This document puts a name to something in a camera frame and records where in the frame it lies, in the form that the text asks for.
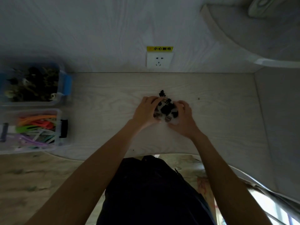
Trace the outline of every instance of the plastic storage box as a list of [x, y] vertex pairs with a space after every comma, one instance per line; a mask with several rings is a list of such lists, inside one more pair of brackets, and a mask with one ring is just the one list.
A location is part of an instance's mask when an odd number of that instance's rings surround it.
[[[36, 115], [56, 115], [56, 128], [54, 142], [48, 144], [47, 146], [33, 147], [32, 145], [27, 145], [20, 147], [19, 133], [13, 133], [15, 126], [17, 126], [20, 117], [30, 117]], [[60, 145], [61, 136], [61, 117], [62, 112], [60, 109], [30, 109], [30, 110], [19, 110], [19, 111], [8, 111], [4, 112], [1, 117], [1, 140], [0, 140], [0, 154], [12, 154], [12, 153], [22, 153], [22, 152], [34, 152], [34, 151], [50, 151], [54, 150]], [[8, 131], [5, 134], [3, 126], [4, 123], [8, 123]]]
[[[51, 63], [51, 62], [22, 62], [22, 63], [10, 63], [7, 64], [9, 67], [2, 67], [0, 68], [0, 105], [1, 106], [53, 106], [60, 102], [61, 98], [64, 95], [69, 95], [72, 86], [72, 79], [71, 76], [64, 72], [64, 68], [60, 64]], [[10, 88], [10, 83], [7, 79], [13, 78], [16, 73], [13, 70], [24, 70], [26, 71], [30, 67], [36, 67], [41, 72], [43, 72], [42, 67], [51, 67], [51, 68], [58, 68], [59, 72], [59, 79], [58, 79], [58, 89], [56, 99], [50, 102], [12, 102], [9, 98], [5, 96], [5, 91]]]

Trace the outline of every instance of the wall socket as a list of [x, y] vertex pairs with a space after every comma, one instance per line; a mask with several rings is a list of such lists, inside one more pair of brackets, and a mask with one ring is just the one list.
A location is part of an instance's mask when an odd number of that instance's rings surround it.
[[168, 69], [174, 56], [173, 52], [147, 52], [148, 69]]

